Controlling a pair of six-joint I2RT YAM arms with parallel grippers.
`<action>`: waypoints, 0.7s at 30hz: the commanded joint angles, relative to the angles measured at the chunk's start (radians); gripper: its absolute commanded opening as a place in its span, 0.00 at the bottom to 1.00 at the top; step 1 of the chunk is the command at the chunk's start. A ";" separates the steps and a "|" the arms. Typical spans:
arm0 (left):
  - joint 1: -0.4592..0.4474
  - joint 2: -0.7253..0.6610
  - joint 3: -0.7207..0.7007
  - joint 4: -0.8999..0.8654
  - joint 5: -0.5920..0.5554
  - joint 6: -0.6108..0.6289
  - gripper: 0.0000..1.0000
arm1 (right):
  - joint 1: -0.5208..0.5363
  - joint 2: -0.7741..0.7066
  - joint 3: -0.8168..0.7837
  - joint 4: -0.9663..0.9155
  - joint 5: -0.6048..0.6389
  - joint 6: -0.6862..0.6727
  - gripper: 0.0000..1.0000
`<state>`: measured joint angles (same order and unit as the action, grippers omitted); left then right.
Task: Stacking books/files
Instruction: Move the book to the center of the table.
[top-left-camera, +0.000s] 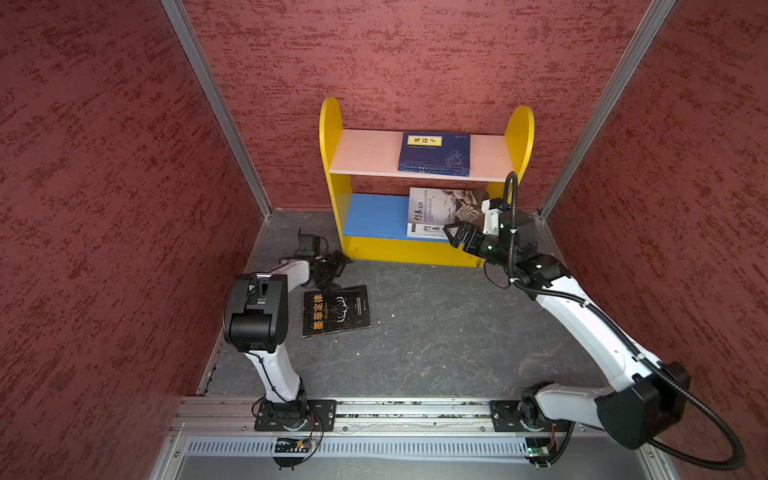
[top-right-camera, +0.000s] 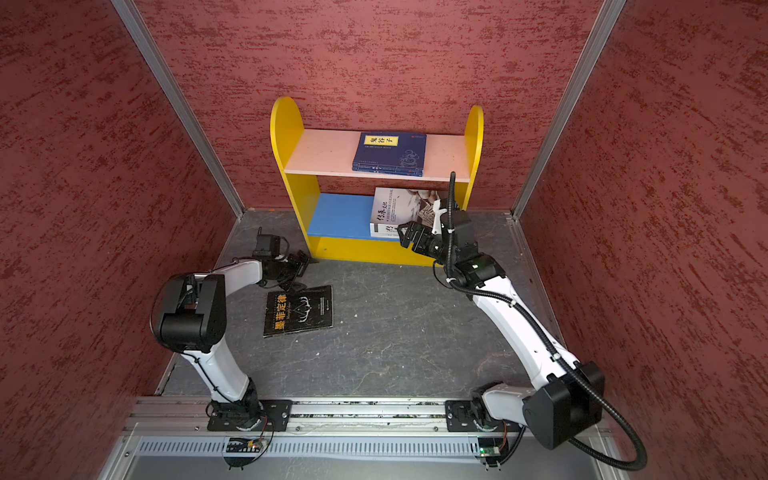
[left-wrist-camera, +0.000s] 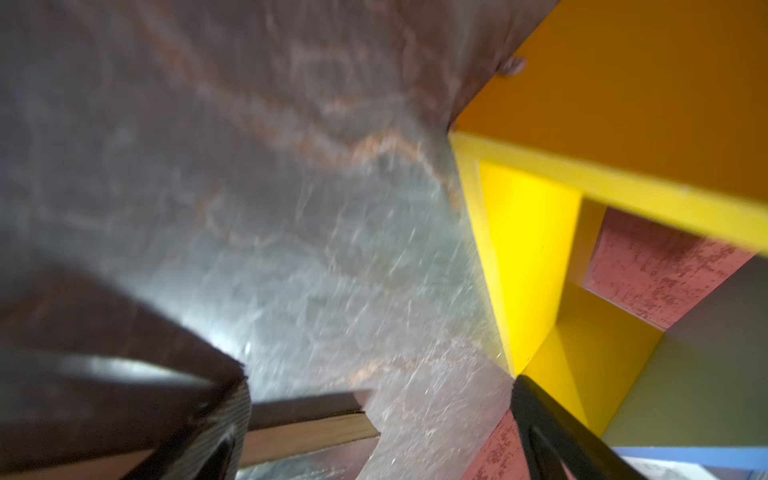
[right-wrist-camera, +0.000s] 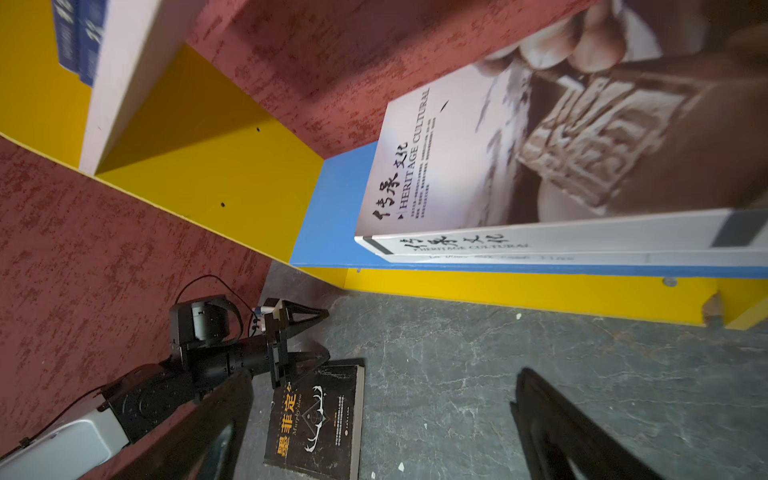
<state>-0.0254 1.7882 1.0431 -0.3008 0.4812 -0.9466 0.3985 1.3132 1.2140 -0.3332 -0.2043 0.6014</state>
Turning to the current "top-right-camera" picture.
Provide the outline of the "white book with brown blocks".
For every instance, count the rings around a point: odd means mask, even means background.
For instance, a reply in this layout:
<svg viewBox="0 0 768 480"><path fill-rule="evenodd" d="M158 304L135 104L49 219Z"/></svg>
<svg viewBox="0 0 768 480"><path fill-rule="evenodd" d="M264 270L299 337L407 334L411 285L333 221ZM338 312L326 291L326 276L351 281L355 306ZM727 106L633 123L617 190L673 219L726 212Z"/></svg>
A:
<svg viewBox="0 0 768 480"><path fill-rule="evenodd" d="M392 241L399 240L399 235L396 230L371 231L370 235L373 239L378 239L378 240L392 240Z"/></svg>

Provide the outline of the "heritage culture photo book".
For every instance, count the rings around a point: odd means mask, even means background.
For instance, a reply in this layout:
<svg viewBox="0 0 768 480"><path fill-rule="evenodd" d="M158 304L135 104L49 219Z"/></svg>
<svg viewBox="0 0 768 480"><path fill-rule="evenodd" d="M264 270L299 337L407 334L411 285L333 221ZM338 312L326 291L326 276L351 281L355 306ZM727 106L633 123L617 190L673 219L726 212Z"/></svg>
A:
<svg viewBox="0 0 768 480"><path fill-rule="evenodd" d="M432 205L437 199L446 200L447 191L413 190L377 187L369 222L371 231L397 231L397 226L417 221L432 229Z"/></svg>

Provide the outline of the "black book with gold letters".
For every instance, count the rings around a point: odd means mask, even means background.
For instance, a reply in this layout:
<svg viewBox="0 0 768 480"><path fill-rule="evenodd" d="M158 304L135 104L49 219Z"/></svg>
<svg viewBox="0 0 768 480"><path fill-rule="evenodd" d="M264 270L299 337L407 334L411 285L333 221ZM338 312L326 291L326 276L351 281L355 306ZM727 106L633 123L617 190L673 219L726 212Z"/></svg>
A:
<svg viewBox="0 0 768 480"><path fill-rule="evenodd" d="M331 285L267 295L265 338L329 329L333 326Z"/></svg>

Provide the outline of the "dark blue booklet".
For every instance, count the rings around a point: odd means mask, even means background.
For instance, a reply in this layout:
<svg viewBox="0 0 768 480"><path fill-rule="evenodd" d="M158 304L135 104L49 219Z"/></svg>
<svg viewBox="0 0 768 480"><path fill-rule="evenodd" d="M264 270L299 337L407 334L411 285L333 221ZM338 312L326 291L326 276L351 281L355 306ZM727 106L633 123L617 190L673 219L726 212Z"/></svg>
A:
<svg viewBox="0 0 768 480"><path fill-rule="evenodd" d="M407 176L407 177L418 177L418 178L421 178L423 176L423 170L419 168L402 168L402 167L391 167L391 166L381 167L376 165L354 164L352 166L352 170L355 172L382 174L382 175L396 175L396 176Z"/></svg>
<svg viewBox="0 0 768 480"><path fill-rule="evenodd" d="M427 135L410 132L362 132L352 166L419 168L424 172Z"/></svg>

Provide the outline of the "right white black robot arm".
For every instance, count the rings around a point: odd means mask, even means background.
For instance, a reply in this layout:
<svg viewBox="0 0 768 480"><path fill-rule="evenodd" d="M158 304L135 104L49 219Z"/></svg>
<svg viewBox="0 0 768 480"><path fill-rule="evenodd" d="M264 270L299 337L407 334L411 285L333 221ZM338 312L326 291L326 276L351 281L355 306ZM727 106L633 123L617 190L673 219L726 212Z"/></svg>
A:
<svg viewBox="0 0 768 480"><path fill-rule="evenodd" d="M501 265L482 253L468 214L453 214L453 228L443 214L440 232L418 222L397 227L401 245L444 266L450 287L466 294L510 344L532 387L498 384L481 394L484 414L528 427L539 443L554 449L598 423L603 407L583 387L598 394L605 375L594 363L582 363L533 316L515 291Z"/></svg>

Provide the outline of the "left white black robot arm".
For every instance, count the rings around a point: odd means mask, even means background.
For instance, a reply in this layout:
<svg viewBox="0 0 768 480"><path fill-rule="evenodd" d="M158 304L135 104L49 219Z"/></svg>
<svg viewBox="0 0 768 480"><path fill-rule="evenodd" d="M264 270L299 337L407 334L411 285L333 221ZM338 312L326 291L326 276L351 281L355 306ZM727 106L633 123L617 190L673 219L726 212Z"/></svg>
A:
<svg viewBox="0 0 768 480"><path fill-rule="evenodd" d="M150 329L163 347L183 356L208 387L211 430L282 431L290 402L262 403L253 380L238 366L225 338L227 298L245 287L269 289L265 334L302 332L332 325L332 288L299 283L311 259L290 253L282 236L258 233L249 257L208 273L168 280L154 303Z"/></svg>

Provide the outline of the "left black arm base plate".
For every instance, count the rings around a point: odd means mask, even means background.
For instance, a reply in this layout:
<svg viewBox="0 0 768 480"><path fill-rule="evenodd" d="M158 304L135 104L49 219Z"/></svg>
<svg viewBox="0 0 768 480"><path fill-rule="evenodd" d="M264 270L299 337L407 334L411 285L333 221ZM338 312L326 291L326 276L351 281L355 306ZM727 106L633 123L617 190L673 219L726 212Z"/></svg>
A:
<svg viewBox="0 0 768 480"><path fill-rule="evenodd" d="M206 407L207 430L213 432L283 432L293 402L287 399L260 400L254 406L211 401Z"/></svg>

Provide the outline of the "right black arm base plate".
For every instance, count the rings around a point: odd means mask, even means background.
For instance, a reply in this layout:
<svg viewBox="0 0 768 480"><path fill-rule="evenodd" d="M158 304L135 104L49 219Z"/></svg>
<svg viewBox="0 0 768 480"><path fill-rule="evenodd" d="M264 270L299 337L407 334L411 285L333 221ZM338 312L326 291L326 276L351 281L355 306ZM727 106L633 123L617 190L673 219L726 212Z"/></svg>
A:
<svg viewBox="0 0 768 480"><path fill-rule="evenodd" d="M490 416L481 400L446 400L445 417L447 430L456 432L502 433L505 429L513 431L515 426L509 422Z"/></svg>

